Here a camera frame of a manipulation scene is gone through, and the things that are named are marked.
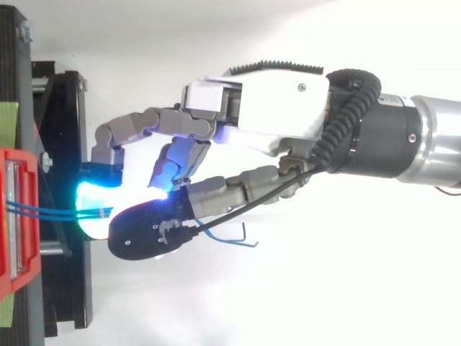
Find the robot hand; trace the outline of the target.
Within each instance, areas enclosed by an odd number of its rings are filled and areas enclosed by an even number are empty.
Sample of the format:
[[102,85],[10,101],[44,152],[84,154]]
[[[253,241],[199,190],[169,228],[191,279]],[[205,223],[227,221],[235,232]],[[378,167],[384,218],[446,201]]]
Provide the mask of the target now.
[[[124,260],[174,252],[199,234],[260,205],[293,197],[323,172],[310,162],[325,127],[331,82],[317,66],[261,61],[187,84],[173,107],[149,107],[112,118],[95,131],[89,171],[76,192],[74,219]],[[122,186],[125,147],[154,134],[171,137],[144,188]],[[276,156],[278,165],[234,177],[192,176],[210,147],[236,145]]]

